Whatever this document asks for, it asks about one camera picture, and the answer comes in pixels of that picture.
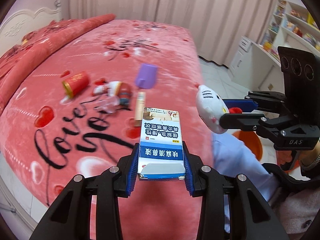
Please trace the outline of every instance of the headboard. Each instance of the headboard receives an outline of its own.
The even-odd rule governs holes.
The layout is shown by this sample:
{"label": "headboard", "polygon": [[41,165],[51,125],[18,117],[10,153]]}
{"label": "headboard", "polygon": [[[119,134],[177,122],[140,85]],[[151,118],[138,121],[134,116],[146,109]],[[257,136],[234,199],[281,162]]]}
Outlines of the headboard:
{"label": "headboard", "polygon": [[21,44],[24,35],[45,27],[52,20],[62,20],[60,0],[54,2],[55,9],[42,7],[33,12],[19,10],[6,19],[0,26],[0,57],[16,44]]}

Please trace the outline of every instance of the pink fabric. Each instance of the pink fabric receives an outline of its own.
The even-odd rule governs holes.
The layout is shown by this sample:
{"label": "pink fabric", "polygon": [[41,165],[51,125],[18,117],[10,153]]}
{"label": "pink fabric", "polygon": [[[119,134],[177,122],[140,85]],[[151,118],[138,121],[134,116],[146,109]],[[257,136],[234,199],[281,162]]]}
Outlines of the pink fabric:
{"label": "pink fabric", "polygon": [[49,55],[76,37],[112,21],[116,16],[106,14],[87,20],[52,22],[24,38],[30,40],[24,46],[14,46],[13,52],[0,59],[0,114],[21,82]]}
{"label": "pink fabric", "polygon": [[[202,83],[202,78],[189,31],[172,25],[114,20],[83,34],[42,62],[21,83],[0,117],[1,151],[21,182],[42,203],[51,204],[76,174],[86,177],[101,174],[121,156],[131,153],[128,145],[139,142],[139,137],[128,135],[132,130],[136,96],[141,91],[134,85],[141,63],[159,67],[156,85],[144,90],[146,105],[179,111],[182,138],[189,151],[212,165],[210,131],[199,118],[195,104],[195,83]],[[71,74],[60,78],[66,70]],[[23,71],[23,75],[27,76],[28,71]],[[63,101],[65,91],[61,81],[81,71],[90,76],[89,87],[73,100]],[[93,81],[102,77],[132,86],[133,111],[119,110],[107,115],[94,109],[97,101],[80,104],[97,98],[91,97]],[[5,94],[2,90],[0,93],[2,97]],[[34,124],[44,106],[53,110],[54,119],[37,128]],[[98,131],[98,126],[105,130]],[[66,129],[75,134],[66,134]],[[127,146],[86,138],[88,133],[111,135]],[[83,151],[79,145],[92,152]],[[59,146],[71,150],[61,153]],[[194,240],[200,207],[201,198],[190,197],[184,181],[137,181],[131,197],[119,199],[124,239]],[[95,237],[94,221],[93,212],[91,238]]]}

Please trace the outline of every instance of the human hand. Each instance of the human hand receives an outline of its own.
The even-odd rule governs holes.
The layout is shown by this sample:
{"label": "human hand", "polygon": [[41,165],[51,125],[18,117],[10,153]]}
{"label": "human hand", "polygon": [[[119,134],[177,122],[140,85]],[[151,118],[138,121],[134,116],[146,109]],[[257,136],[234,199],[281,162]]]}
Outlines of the human hand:
{"label": "human hand", "polygon": [[[320,143],[316,144],[316,147],[311,151],[300,151],[299,160],[302,161],[303,165],[308,166],[318,158],[320,154]],[[292,161],[291,151],[276,151],[277,164],[283,165]]]}

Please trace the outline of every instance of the purple plastic container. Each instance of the purple plastic container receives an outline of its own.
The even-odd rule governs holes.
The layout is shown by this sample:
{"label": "purple plastic container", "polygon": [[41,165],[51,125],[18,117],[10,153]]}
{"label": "purple plastic container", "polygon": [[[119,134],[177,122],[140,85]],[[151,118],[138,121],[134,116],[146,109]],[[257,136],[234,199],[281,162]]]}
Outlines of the purple plastic container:
{"label": "purple plastic container", "polygon": [[144,89],[152,88],[156,83],[158,67],[151,64],[142,64],[136,78],[136,86]]}

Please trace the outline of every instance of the silver bolt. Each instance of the silver bolt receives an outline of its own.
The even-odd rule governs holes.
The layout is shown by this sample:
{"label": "silver bolt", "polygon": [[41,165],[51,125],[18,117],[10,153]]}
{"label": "silver bolt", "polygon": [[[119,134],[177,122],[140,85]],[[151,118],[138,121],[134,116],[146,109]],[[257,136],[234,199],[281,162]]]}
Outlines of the silver bolt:
{"label": "silver bolt", "polygon": [[119,167],[117,167],[117,166],[112,166],[112,167],[109,169],[109,171],[110,171],[111,173],[116,173],[116,172],[119,171]]}
{"label": "silver bolt", "polygon": [[73,178],[73,180],[74,180],[75,182],[79,182],[79,181],[82,180],[82,176],[81,176],[81,175],[77,175],[77,176],[75,176],[75,177]]}
{"label": "silver bolt", "polygon": [[247,177],[243,174],[239,174],[238,175],[238,179],[241,180],[241,181],[246,181],[247,180]]}
{"label": "silver bolt", "polygon": [[209,166],[202,166],[201,167],[201,170],[203,171],[203,172],[209,172],[209,171],[211,171],[211,168],[209,167]]}

